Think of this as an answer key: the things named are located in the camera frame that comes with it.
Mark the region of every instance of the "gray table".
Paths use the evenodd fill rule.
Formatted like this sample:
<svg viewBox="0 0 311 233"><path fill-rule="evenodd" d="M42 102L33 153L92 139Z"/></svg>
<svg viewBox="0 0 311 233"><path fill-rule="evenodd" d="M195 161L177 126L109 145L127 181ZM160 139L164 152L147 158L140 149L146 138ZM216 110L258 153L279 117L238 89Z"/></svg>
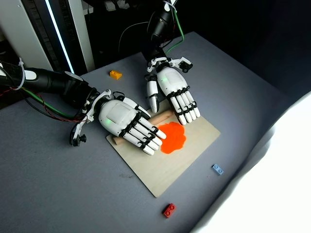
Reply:
<svg viewBox="0 0 311 233"><path fill-rule="evenodd" d="M0 232L191 230L279 114L274 105L284 96L196 33L170 55L193 62L183 75L201 114L221 136L156 199L108 144L98 122L84 126L87 143L73 148L71 123L49 119L20 101L0 111ZM112 69L123 77L110 78ZM139 53L83 78L147 108L145 69ZM44 97L65 108L59 98ZM222 176L211 170L214 163L224 169ZM161 212L170 202L178 209L167 220Z"/></svg>

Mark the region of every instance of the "white robotic hand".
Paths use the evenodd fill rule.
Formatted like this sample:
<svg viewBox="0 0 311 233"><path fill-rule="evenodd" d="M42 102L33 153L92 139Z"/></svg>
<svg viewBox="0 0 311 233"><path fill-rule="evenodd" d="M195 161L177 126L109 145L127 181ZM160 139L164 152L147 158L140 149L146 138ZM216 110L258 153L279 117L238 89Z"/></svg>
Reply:
<svg viewBox="0 0 311 233"><path fill-rule="evenodd" d="M150 74L145 76L147 80L147 94L150 102L150 106L153 112L158 111L158 90L157 83L161 90L170 101L179 122L182 125L191 123L200 117L200 111L194 101L192 95L189 92L189 86L187 85L184 77L174 68L177 67L183 72L187 72L192 64L184 57L176 60L170 58L156 58L151 61L151 66L148 67L148 71L153 69L157 70L157 76Z"/></svg>
<svg viewBox="0 0 311 233"><path fill-rule="evenodd" d="M94 100L85 119L77 124L75 132L70 134L73 145L78 146L80 141L86 142L86 136L79 134L85 122L94 120L95 109L98 109L99 121L105 129L133 143L148 155L153 155L162 145L160 138L166 138L165 133L147 121L146 118L150 118L150 115L133 100L124 95L115 98L116 100L111 100L111 91L106 90Z"/></svg>

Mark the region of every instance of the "white zip tie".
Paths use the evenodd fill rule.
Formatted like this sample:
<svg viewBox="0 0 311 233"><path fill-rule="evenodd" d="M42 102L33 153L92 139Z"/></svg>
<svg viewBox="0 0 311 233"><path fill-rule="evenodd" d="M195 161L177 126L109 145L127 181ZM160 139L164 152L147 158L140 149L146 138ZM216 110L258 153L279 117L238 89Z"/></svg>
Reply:
<svg viewBox="0 0 311 233"><path fill-rule="evenodd" d="M171 3L168 2L168 1L163 1L163 2L165 2L166 4L168 4L169 6L171 6L172 8L174 8L175 12L177 12L177 10L176 10L176 8L175 8L175 6L174 6L173 4L171 4Z"/></svg>
<svg viewBox="0 0 311 233"><path fill-rule="evenodd" d="M23 63L23 61L22 61L21 58L19 58L19 63L18 63L18 65L21 66L21 70L22 70L22 72L23 72L23 78L22 78L21 83L20 83L20 85L18 86L18 88L13 89L13 90L15 90L15 91L20 90L21 87L24 85L24 82L25 82L25 69L24 69L24 63Z"/></svg>

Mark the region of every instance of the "green cable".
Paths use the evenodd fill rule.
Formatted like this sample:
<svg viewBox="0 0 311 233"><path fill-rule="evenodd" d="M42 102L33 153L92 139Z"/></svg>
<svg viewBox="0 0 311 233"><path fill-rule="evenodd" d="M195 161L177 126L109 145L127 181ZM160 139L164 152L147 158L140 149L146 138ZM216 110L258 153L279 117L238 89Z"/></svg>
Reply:
<svg viewBox="0 0 311 233"><path fill-rule="evenodd" d="M34 99L36 99L37 101L39 101L40 103L43 104L43 100L42 100L40 97L38 97L36 94L34 94L33 92L31 92L31 91L29 91L29 90L27 90L27 89L25 89L25 88L23 88L23 90L26 91L29 95L31 95ZM46 102L44 102L44 104L45 104L49 109L51 109L53 112L55 112L56 114L58 114L58 115L60 115L60 116L62 116L62 117L66 117L66 118L68 118L68 119L73 119L73 116L70 116L70 115L68 115L68 114L66 114L66 113L63 113L63 112L57 110L56 108L54 108L54 107L51 106L50 104L48 104L48 103L46 103Z"/></svg>
<svg viewBox="0 0 311 233"><path fill-rule="evenodd" d="M177 44L173 45L172 47L170 47L165 54L168 54L171 50L175 49L178 45L180 45L182 42L184 42L185 40L185 37L184 37L184 33L183 33L183 30L181 29L181 26L180 26L180 23L179 23L179 20L178 20L178 17L177 17L177 11L174 10L174 15L175 15L175 19L176 19L176 22L177 22L177 25L178 25L178 28L180 30L180 33L181 33L181 36L183 37L181 41L179 41Z"/></svg>

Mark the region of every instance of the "flattened orange clay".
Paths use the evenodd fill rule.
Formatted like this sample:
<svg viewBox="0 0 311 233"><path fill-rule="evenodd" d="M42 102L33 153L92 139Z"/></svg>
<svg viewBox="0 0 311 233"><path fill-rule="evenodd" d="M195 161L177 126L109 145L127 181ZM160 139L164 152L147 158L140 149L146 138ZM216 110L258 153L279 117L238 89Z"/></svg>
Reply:
<svg viewBox="0 0 311 233"><path fill-rule="evenodd" d="M162 140L163 144L161 146L163 153L170 154L174 150L183 148L186 141L184 126L176 122L170 122L169 124L160 125L159 129L166 134L166 139Z"/></svg>

